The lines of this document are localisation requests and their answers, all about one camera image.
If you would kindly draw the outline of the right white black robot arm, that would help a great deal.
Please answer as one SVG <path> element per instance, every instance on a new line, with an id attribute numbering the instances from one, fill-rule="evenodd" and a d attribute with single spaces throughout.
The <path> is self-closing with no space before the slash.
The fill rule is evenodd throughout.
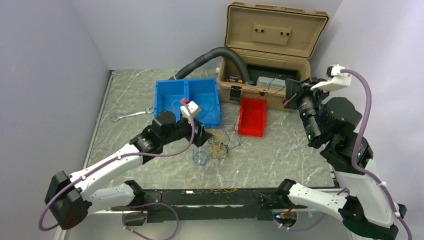
<path id="1" fill-rule="evenodd" d="M 313 208 L 364 238 L 393 240 L 399 231 L 395 221 L 403 218 L 407 209 L 388 199 L 377 178 L 373 151 L 368 141 L 355 132 L 362 114 L 347 98 L 329 98 L 324 90 L 313 88 L 319 82 L 315 77 L 305 82 L 286 79 L 283 106 L 298 110 L 308 146 L 320 149 L 334 172 L 346 179 L 350 194 L 342 197 L 324 193 L 284 179 L 275 191 L 276 203 L 282 208 Z"/>

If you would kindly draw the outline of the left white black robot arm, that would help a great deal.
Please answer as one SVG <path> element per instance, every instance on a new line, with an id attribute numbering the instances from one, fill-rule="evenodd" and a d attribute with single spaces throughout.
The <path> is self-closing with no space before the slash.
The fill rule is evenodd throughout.
<path id="1" fill-rule="evenodd" d="M 189 116 L 177 120 L 172 111 L 161 111 L 150 125 L 112 155 L 71 174 L 56 173 L 48 186 L 43 214 L 50 211 L 56 226 L 68 230 L 88 215 L 107 208 L 123 206 L 137 210 L 144 203 L 145 192 L 136 181 L 127 180 L 110 188 L 102 186 L 154 158 L 175 156 L 163 153 L 167 144 L 186 139 L 189 146 L 201 147 L 211 137 L 202 122 Z"/>

